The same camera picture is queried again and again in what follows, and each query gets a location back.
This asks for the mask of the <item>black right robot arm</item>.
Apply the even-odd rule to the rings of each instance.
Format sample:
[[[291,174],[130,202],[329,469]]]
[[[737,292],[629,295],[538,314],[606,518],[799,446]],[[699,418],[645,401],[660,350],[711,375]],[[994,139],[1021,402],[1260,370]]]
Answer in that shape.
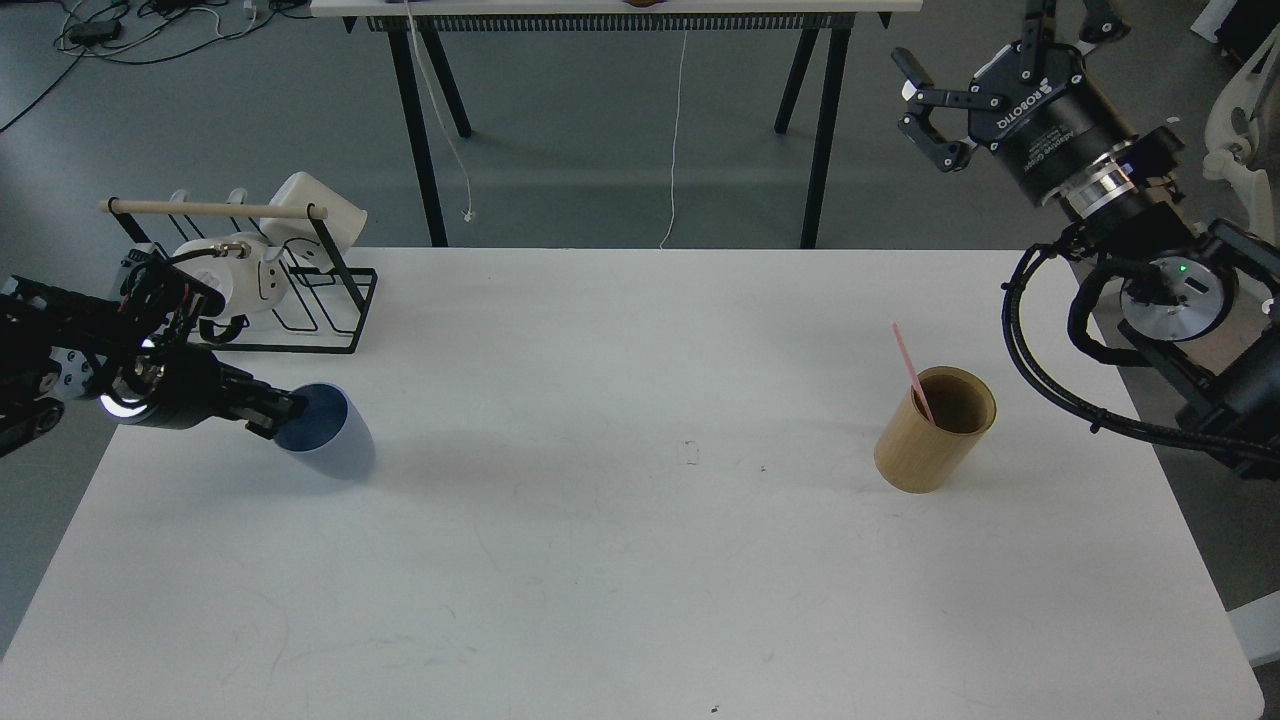
[[[1075,44],[1056,40],[1056,5],[1029,1],[1019,37],[960,90],[941,88],[905,47],[891,58],[905,77],[900,131],[942,172],[987,149],[1036,205],[1059,202],[1068,228],[1032,245],[1004,284],[1001,327],[1014,366],[1055,406],[1149,445],[1198,451],[1244,479],[1277,479],[1277,313],[1224,370],[1181,343],[1216,331],[1239,279],[1277,290],[1277,250],[1228,220],[1197,231],[1178,204],[1181,141],[1166,127],[1138,135],[1085,72],[1089,46],[1117,41],[1129,24],[1111,1],[1085,3]],[[1070,302],[1066,333],[1110,366],[1151,368],[1183,398],[1174,427],[1123,416],[1053,379],[1021,328],[1021,299],[1051,258],[1094,259]]]

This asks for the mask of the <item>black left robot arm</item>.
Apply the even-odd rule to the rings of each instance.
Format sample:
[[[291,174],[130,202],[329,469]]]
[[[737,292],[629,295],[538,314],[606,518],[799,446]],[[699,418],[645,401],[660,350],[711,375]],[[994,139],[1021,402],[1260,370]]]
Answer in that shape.
[[[189,343],[196,322],[227,305],[177,258],[137,258],[118,299],[13,275],[3,284],[4,454],[52,430],[65,414],[58,387],[105,398],[127,425],[184,430],[210,418],[243,421],[265,439],[301,419],[308,401]]]

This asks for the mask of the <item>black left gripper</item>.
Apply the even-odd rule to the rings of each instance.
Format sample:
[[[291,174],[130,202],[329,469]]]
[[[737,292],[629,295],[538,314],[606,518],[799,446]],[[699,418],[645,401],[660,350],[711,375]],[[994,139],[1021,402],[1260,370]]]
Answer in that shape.
[[[205,348],[174,348],[142,398],[127,400],[120,389],[99,398],[102,410],[124,425],[184,430],[216,416],[244,421],[244,428],[274,439],[280,428],[301,418],[305,396],[279,389],[248,372],[221,365]]]

